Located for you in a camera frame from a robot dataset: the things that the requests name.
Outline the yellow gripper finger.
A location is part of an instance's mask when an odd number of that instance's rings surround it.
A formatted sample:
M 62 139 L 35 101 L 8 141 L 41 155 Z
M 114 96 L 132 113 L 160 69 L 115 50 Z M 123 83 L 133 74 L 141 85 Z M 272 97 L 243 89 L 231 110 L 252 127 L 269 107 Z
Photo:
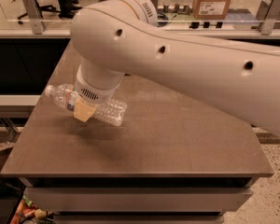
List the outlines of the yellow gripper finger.
M 86 122 L 94 114 L 97 107 L 97 104 L 90 104 L 83 98 L 79 97 L 75 102 L 74 118 Z

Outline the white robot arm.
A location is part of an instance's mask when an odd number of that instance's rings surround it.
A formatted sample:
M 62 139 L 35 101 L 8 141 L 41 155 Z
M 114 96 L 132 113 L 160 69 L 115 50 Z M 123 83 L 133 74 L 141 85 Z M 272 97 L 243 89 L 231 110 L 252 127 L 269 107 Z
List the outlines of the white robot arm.
M 77 92 L 108 100 L 126 74 L 152 80 L 280 137 L 280 48 L 163 30 L 150 0 L 106 0 L 73 18 Z

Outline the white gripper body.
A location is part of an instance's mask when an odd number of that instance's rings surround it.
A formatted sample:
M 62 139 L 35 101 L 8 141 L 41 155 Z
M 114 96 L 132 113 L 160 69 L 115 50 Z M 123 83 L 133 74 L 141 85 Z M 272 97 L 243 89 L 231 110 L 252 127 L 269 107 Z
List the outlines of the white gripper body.
M 123 76 L 83 60 L 77 70 L 76 90 L 87 102 L 102 104 L 113 96 Z

